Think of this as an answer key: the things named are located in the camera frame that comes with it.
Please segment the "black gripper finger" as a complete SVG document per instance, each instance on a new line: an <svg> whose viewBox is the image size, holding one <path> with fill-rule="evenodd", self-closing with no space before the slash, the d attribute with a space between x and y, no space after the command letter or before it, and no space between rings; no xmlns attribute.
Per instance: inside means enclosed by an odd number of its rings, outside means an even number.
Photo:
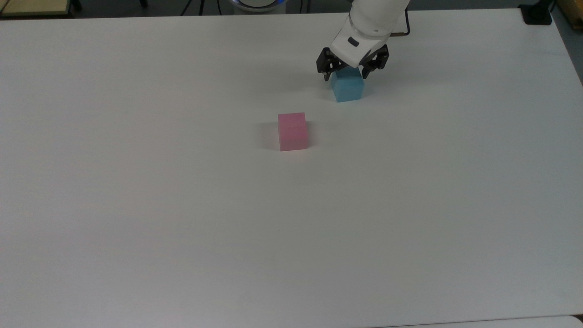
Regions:
<svg viewBox="0 0 583 328"><path fill-rule="evenodd" d="M371 72L377 69L384 69L389 58L387 44L384 44L375 52L370 53L366 58L360 62L362 66L362 78L367 79Z"/></svg>
<svg viewBox="0 0 583 328"><path fill-rule="evenodd" d="M329 47L325 47L316 60L316 66L324 81L329 81L332 73L341 69L341 60L333 54Z"/></svg>

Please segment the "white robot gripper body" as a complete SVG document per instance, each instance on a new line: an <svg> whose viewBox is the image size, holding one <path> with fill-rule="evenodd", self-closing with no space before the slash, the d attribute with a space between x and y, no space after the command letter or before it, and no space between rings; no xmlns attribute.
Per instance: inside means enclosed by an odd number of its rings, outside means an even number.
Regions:
<svg viewBox="0 0 583 328"><path fill-rule="evenodd" d="M373 52L387 43L391 34L380 36L367 35L360 31L347 17L335 39L330 45L330 51L344 64L356 68Z"/></svg>

